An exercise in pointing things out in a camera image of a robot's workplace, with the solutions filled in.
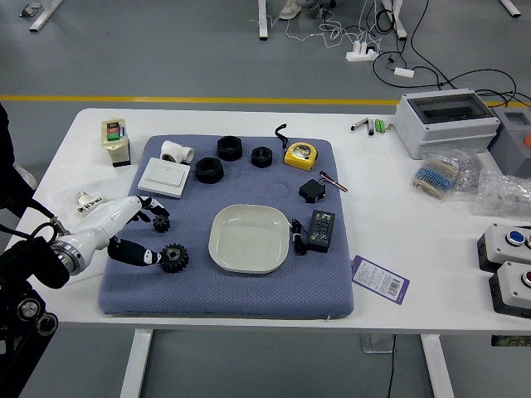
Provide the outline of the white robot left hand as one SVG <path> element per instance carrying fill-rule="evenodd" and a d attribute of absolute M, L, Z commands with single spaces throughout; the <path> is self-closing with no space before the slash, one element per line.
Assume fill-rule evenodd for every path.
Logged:
<path fill-rule="evenodd" d="M 110 258 L 128 265 L 158 264 L 167 257 L 116 237 L 132 220 L 149 221 L 141 212 L 143 209 L 156 216 L 169 216 L 164 206 L 152 197 L 131 196 L 108 201 L 97 206 L 70 234 L 57 238 L 51 248 L 71 275 L 83 272 L 94 253 L 103 249 L 107 250 Z"/>

